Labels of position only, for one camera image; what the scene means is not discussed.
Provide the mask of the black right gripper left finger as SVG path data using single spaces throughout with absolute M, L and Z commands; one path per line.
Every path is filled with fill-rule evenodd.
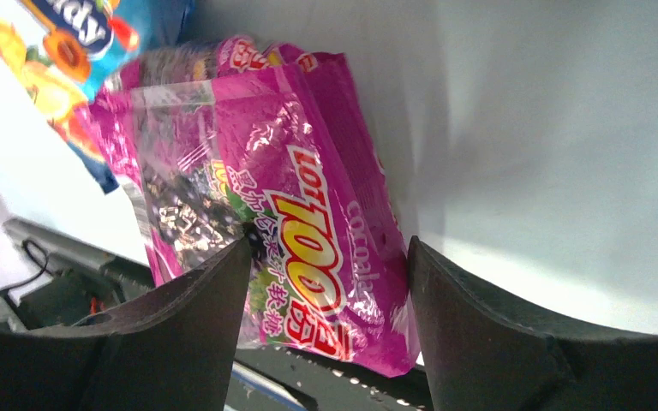
M 0 410 L 220 410 L 250 272 L 247 239 L 76 325 L 0 331 Z

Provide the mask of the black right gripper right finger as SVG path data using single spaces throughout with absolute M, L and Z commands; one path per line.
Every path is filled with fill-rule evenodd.
M 527 301 L 417 237 L 410 293 L 438 410 L 658 410 L 658 335 Z

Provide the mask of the magenta grape candy bag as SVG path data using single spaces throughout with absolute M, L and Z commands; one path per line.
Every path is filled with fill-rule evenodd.
M 250 244 L 240 348 L 407 373 L 406 248 L 342 54 L 247 35 L 150 51 L 81 118 L 130 198 L 153 281 Z

